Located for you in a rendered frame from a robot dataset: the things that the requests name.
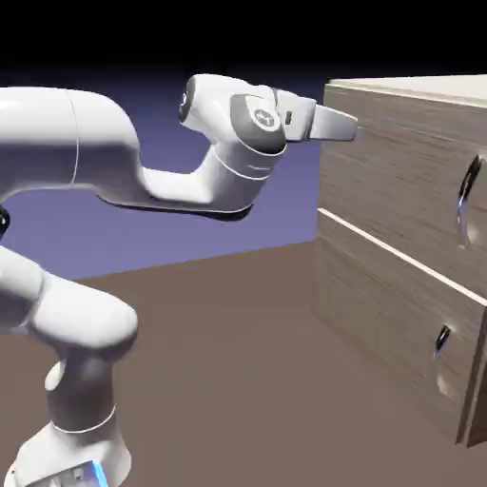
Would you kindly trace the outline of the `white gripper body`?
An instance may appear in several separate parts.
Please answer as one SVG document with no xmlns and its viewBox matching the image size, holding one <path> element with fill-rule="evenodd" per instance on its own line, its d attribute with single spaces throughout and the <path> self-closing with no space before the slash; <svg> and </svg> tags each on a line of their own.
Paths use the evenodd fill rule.
<svg viewBox="0 0 487 487">
<path fill-rule="evenodd" d="M 348 113 L 322 105 L 315 106 L 310 140 L 351 142 L 356 138 L 358 119 Z"/>
</svg>

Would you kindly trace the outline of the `wooden cabinet door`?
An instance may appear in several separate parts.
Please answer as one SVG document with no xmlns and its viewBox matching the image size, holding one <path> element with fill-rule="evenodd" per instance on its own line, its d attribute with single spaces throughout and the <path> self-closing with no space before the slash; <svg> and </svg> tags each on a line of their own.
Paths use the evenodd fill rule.
<svg viewBox="0 0 487 487">
<path fill-rule="evenodd" d="M 324 102 L 357 117 L 360 131 L 324 145 L 320 207 L 487 299 L 487 104 L 339 86 Z M 461 248 L 458 190 L 478 153 Z"/>
<path fill-rule="evenodd" d="M 320 208 L 313 309 L 451 441 L 487 442 L 487 299 Z M 450 397 L 432 360 L 445 323 Z"/>
</svg>

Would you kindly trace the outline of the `wooden cabinet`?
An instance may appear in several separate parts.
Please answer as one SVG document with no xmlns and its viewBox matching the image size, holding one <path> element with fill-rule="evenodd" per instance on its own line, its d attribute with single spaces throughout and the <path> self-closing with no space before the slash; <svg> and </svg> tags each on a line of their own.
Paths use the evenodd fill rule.
<svg viewBox="0 0 487 487">
<path fill-rule="evenodd" d="M 334 80 L 313 308 L 452 441 L 487 443 L 487 74 Z"/>
</svg>

